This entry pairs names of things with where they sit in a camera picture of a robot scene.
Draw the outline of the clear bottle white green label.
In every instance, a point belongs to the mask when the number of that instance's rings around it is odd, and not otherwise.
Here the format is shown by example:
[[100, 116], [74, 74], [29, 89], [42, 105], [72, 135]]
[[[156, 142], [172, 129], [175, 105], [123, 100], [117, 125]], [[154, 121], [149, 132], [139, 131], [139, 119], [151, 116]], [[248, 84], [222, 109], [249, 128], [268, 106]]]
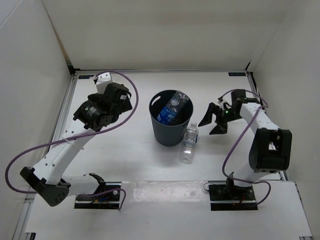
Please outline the clear bottle white green label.
[[187, 127], [181, 145], [180, 160], [185, 164], [191, 164], [196, 151], [199, 129], [196, 122]]

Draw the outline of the clear bottle blue label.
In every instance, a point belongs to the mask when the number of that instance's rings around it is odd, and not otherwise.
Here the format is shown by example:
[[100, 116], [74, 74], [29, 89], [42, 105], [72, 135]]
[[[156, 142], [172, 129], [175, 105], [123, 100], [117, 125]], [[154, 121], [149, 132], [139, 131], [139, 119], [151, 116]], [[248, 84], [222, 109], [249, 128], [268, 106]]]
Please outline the clear bottle blue label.
[[157, 121], [163, 125], [169, 125], [178, 116], [179, 112], [188, 101], [189, 97], [185, 93], [176, 91], [157, 115]]

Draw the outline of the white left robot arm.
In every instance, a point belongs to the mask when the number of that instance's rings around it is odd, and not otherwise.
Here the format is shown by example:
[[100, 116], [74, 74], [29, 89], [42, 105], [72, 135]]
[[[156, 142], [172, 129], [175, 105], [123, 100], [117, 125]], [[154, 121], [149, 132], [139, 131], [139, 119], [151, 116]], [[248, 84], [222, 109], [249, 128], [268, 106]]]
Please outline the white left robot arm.
[[95, 173], [68, 176], [64, 172], [76, 155], [102, 129], [115, 123], [125, 112], [134, 113], [131, 92], [123, 84], [104, 80], [96, 84], [97, 92], [88, 95], [73, 114], [73, 119], [51, 150], [34, 166], [25, 166], [21, 177], [51, 207], [66, 197], [75, 196], [77, 208], [110, 208], [119, 201], [125, 190], [120, 185], [106, 182]]

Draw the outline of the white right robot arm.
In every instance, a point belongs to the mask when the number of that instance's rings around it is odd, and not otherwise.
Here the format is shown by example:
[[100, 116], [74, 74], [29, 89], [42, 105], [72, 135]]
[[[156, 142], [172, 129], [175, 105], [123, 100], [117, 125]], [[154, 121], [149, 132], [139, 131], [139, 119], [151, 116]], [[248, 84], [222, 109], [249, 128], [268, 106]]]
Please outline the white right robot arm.
[[227, 175], [231, 183], [225, 186], [224, 193], [230, 200], [238, 199], [243, 188], [251, 187], [264, 176], [285, 171], [290, 165], [292, 132], [273, 123], [264, 112], [268, 104], [261, 104], [260, 99], [249, 97], [248, 93], [246, 89], [229, 90], [231, 103], [222, 96], [217, 104], [211, 102], [199, 123], [202, 127], [214, 122], [210, 135], [224, 135], [229, 122], [243, 119], [247, 123], [245, 130], [254, 134], [248, 162]]

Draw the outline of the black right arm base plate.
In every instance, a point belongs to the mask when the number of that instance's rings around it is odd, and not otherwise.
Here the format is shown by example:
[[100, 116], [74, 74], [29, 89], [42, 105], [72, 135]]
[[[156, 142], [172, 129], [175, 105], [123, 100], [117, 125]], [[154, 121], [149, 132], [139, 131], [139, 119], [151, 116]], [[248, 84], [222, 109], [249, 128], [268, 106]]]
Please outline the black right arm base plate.
[[237, 187], [227, 183], [206, 182], [203, 190], [209, 193], [210, 210], [213, 212], [258, 210], [252, 186]]

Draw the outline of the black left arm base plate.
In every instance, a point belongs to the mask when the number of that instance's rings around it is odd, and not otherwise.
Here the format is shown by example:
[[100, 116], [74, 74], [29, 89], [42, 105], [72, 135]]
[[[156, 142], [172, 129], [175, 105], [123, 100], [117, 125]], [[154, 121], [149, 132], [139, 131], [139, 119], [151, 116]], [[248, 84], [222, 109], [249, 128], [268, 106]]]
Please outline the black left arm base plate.
[[74, 208], [85, 210], [118, 210], [121, 206], [121, 188], [121, 182], [106, 182], [93, 194], [108, 191], [107, 193], [90, 198], [77, 196], [74, 201]]

